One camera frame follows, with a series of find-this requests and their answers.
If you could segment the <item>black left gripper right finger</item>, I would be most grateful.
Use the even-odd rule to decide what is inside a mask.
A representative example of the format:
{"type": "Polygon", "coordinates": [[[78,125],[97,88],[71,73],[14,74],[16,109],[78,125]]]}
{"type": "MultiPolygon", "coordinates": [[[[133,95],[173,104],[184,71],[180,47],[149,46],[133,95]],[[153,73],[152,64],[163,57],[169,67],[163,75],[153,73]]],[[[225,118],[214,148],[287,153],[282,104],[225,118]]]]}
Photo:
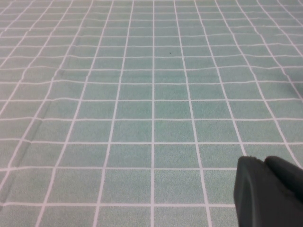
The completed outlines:
{"type": "Polygon", "coordinates": [[[303,201],[303,170],[277,156],[265,158],[265,164],[298,200],[303,201]]]}

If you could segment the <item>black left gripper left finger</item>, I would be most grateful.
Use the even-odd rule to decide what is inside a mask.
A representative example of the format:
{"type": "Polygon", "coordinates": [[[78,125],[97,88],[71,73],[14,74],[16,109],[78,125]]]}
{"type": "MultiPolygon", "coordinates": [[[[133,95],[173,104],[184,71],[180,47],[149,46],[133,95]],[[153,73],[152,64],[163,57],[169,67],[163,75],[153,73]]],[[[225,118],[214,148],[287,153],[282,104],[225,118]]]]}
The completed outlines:
{"type": "Polygon", "coordinates": [[[234,185],[240,227],[301,227],[303,201],[255,157],[240,157],[234,185]]]}

